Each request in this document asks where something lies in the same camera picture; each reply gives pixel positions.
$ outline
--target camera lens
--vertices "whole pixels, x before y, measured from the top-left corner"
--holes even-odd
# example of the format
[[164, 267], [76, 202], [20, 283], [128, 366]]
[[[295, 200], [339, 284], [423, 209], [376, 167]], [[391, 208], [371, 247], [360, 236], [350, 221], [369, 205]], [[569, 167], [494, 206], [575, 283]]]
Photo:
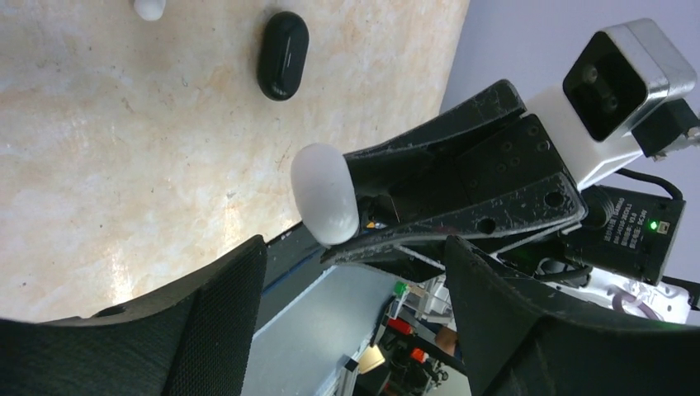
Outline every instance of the camera lens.
[[618, 104], [617, 98], [612, 95], [603, 101], [603, 111], [606, 113], [614, 113], [615, 110], [617, 110]]
[[584, 83], [593, 84], [598, 79], [598, 70], [592, 64], [587, 64], [584, 66], [583, 72]]

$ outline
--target white object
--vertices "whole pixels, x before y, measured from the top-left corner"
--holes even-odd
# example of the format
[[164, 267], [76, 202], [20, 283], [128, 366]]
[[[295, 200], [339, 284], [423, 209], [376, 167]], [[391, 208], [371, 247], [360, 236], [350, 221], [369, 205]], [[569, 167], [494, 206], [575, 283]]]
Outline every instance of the white object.
[[631, 132], [598, 142], [591, 137], [561, 87], [551, 87], [525, 104], [539, 117], [579, 191], [642, 155]]
[[618, 312], [684, 324], [690, 314], [688, 292], [664, 282], [657, 286], [647, 285], [624, 276], [594, 268], [585, 287], [573, 288], [558, 283], [547, 283], [568, 295], [590, 301]]
[[328, 144], [304, 147], [291, 163], [291, 189], [301, 220], [325, 246], [357, 234], [360, 218], [345, 157]]
[[445, 276], [440, 275], [420, 285], [412, 285], [405, 305], [415, 311], [415, 318], [429, 323], [440, 323], [456, 331], [450, 291], [445, 287]]
[[145, 21], [157, 21], [163, 16], [165, 0], [135, 0], [134, 9]]

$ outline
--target black oval object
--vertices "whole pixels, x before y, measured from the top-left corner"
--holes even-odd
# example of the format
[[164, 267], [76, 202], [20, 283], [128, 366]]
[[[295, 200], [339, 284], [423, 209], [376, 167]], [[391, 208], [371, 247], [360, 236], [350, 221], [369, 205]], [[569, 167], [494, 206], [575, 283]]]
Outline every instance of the black oval object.
[[309, 29], [294, 12], [279, 12], [265, 26], [258, 59], [258, 85], [274, 101], [293, 97], [301, 84]]

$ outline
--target white ball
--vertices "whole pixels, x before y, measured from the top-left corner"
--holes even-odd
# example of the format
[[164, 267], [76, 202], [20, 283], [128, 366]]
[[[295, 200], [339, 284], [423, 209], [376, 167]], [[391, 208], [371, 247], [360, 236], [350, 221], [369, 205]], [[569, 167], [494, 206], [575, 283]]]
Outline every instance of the white ball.
[[355, 187], [348, 163], [336, 148], [304, 147], [291, 162], [291, 189], [304, 225], [319, 243], [337, 245], [357, 234]]
[[134, 9], [146, 21], [157, 21], [163, 16], [165, 0], [135, 0]]

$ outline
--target marble surface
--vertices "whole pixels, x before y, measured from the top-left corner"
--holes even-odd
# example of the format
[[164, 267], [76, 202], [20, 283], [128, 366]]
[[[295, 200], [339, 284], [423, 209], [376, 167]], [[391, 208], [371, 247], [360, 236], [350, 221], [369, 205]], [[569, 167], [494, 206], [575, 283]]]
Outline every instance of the marble surface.
[[[299, 220], [291, 158], [438, 113], [468, 0], [0, 0], [0, 316], [90, 316]], [[302, 15], [301, 88], [254, 78], [276, 11]]]

